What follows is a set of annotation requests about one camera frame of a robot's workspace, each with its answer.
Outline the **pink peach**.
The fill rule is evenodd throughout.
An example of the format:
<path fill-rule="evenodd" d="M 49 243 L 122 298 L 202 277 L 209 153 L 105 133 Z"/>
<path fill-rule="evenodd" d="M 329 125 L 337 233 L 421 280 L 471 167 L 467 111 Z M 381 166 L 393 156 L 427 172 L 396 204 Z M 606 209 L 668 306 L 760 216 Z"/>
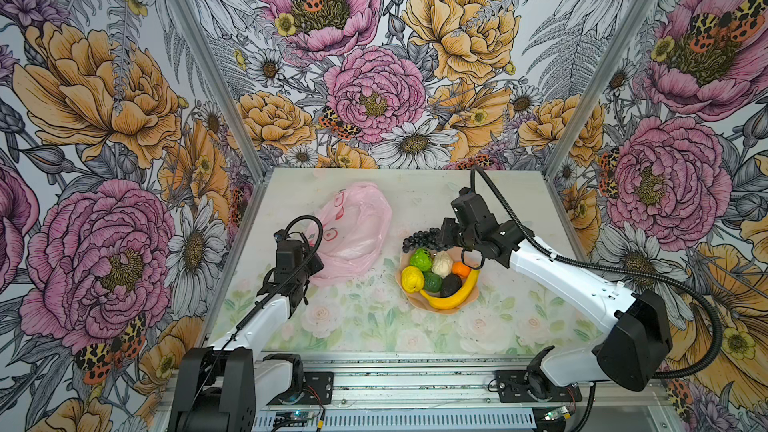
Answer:
<path fill-rule="evenodd" d="M 451 267 L 451 273 L 459 276 L 462 280 L 469 277 L 472 268 L 464 264 L 463 262 L 454 262 Z"/>

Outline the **dark purple grape bunch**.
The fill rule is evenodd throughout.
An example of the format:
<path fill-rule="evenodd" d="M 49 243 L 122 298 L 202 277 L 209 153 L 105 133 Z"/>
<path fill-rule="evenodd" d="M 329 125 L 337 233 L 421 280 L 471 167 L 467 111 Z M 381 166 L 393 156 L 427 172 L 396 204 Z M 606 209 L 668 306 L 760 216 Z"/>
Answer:
<path fill-rule="evenodd" d="M 417 231 L 406 237 L 402 242 L 404 253 L 424 249 L 428 252 L 446 251 L 447 247 L 440 240 L 441 231 L 438 228 Z"/>

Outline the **cream garlic bulb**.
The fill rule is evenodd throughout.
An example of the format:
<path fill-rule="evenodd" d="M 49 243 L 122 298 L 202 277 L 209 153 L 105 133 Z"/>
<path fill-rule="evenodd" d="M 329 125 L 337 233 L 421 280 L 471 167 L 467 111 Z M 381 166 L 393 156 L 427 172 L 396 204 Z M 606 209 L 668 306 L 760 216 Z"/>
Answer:
<path fill-rule="evenodd" d="M 444 279 L 452 273 L 454 260 L 447 251 L 440 251 L 432 259 L 431 272 Z"/>

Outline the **black plum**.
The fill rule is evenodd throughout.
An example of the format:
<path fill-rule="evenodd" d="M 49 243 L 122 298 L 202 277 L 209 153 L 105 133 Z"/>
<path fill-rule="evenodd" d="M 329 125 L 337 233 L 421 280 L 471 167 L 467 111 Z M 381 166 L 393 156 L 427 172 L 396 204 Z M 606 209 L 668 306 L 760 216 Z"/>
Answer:
<path fill-rule="evenodd" d="M 459 275 L 450 273 L 442 279 L 440 297 L 448 298 L 456 294 L 463 286 L 463 280 Z"/>

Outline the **bright green lime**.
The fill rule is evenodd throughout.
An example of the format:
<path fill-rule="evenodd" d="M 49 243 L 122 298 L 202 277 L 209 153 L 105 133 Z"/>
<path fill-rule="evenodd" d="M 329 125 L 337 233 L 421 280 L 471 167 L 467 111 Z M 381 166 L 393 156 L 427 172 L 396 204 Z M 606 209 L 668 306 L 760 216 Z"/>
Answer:
<path fill-rule="evenodd" d="M 430 272 L 432 264 L 432 255 L 425 248 L 416 249 L 409 259 L 409 265 L 419 269 L 421 272 Z"/>

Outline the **pink plastic bag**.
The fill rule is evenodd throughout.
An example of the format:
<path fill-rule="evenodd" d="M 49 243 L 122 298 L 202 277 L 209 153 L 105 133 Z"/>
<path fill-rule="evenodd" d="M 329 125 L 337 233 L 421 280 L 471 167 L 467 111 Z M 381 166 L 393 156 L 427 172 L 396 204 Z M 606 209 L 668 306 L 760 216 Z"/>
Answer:
<path fill-rule="evenodd" d="M 317 255 L 324 267 L 310 282 L 327 287 L 368 273 L 381 254 L 392 208 L 376 184 L 356 182 L 339 190 L 315 217 L 323 228 L 311 223 L 304 235 L 311 245 L 320 243 Z"/>

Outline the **yellow banana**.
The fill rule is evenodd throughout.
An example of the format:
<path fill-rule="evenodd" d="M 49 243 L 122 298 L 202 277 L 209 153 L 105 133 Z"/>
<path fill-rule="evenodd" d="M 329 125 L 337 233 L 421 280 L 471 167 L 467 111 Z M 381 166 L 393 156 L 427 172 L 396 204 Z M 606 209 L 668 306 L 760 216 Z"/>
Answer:
<path fill-rule="evenodd" d="M 464 281 L 463 285 L 456 293 L 450 297 L 435 297 L 429 295 L 425 290 L 420 290 L 419 294 L 429 303 L 429 305 L 438 311 L 450 311 L 460 309 L 465 303 L 471 303 L 479 297 L 477 283 L 480 276 L 480 270 L 472 269 Z"/>

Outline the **yellow lemon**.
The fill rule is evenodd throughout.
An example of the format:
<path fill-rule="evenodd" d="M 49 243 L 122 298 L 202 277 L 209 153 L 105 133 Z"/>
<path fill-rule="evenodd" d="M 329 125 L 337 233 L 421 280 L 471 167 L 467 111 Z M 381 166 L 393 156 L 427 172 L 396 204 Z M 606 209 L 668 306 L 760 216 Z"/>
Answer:
<path fill-rule="evenodd" d="M 424 273 L 416 266 L 408 266 L 404 268 L 400 278 L 401 287 L 406 293 L 420 293 L 424 289 Z"/>

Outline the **pink scalloped plate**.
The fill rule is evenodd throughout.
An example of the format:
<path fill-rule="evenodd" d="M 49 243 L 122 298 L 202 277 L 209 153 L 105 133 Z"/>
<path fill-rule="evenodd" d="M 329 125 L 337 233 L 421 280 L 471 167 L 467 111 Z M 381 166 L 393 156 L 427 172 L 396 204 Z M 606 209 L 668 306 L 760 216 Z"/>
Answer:
<path fill-rule="evenodd" d="M 463 250 L 424 247 L 404 252 L 395 280 L 409 303 L 418 309 L 454 314 L 480 297 L 480 270 L 462 261 Z"/>

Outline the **dark green avocado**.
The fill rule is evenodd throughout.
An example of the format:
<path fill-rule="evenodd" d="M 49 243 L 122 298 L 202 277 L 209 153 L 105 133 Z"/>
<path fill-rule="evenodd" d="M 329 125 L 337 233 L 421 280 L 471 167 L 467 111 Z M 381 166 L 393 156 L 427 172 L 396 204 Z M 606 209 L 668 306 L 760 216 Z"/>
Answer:
<path fill-rule="evenodd" d="M 424 272 L 423 277 L 423 290 L 433 295 L 439 295 L 442 289 L 443 279 L 431 271 Z"/>

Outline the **green circuit board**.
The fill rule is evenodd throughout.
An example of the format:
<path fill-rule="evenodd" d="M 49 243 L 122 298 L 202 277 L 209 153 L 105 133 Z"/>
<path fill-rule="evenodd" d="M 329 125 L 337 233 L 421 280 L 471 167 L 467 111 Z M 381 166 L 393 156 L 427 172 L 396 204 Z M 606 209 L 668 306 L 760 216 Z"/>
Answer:
<path fill-rule="evenodd" d="M 544 421 L 568 420 L 570 417 L 571 417 L 571 412 L 569 410 L 569 407 L 563 405 L 547 411 L 543 415 L 543 420 Z"/>
<path fill-rule="evenodd" d="M 312 419 L 313 417 L 311 415 L 302 411 L 277 413 L 273 420 L 272 431 L 290 427 L 303 428 L 306 427 Z"/>

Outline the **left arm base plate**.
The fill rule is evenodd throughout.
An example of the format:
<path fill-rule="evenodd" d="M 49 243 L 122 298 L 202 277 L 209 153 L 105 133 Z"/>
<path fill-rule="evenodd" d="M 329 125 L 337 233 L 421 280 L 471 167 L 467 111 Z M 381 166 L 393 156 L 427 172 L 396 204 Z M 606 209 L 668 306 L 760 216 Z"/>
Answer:
<path fill-rule="evenodd" d="M 332 402 L 335 374 L 327 371 L 304 373 L 303 388 L 299 392 L 285 392 L 269 402 L 270 406 L 328 406 Z"/>

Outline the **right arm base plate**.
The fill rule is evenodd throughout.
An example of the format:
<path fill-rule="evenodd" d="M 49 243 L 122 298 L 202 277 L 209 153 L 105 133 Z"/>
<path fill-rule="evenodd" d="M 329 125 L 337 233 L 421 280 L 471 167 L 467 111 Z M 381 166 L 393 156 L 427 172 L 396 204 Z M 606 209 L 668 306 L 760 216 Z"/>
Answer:
<path fill-rule="evenodd" d="M 522 369 L 496 370 L 486 388 L 496 393 L 502 403 L 582 401 L 581 391 L 576 384 L 558 387 L 543 375 Z"/>

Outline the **aluminium mounting rail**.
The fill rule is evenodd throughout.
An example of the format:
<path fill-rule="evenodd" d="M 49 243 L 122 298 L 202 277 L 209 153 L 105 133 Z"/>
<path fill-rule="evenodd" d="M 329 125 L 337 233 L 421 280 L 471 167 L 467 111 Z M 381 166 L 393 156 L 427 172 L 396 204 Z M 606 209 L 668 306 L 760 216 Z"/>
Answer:
<path fill-rule="evenodd" d="M 529 355 L 399 352 L 300 353 L 307 372 L 334 374 L 332 409 L 498 408 L 487 389 L 498 370 L 523 369 Z"/>

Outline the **aluminium frame post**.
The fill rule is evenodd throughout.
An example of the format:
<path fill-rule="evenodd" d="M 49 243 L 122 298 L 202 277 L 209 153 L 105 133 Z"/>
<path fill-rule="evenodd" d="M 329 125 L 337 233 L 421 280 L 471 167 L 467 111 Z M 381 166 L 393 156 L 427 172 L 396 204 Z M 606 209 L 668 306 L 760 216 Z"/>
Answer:
<path fill-rule="evenodd" d="M 266 170 L 236 109 L 235 101 L 210 48 L 205 30 L 196 16 L 196 7 L 192 5 L 191 0 L 166 1 L 211 88 L 213 98 L 223 112 L 252 177 L 259 185 L 263 185 L 266 182 Z"/>
<path fill-rule="evenodd" d="M 632 0 L 626 16 L 618 21 L 614 36 L 608 43 L 605 53 L 601 56 L 595 73 L 581 95 L 574 114 L 546 163 L 543 172 L 546 181 L 554 179 L 557 169 L 570 153 L 571 148 L 579 138 L 581 130 L 591 117 L 592 111 L 597 105 L 602 91 L 616 66 L 616 62 L 621 59 L 629 48 L 643 20 L 656 4 L 657 0 Z"/>

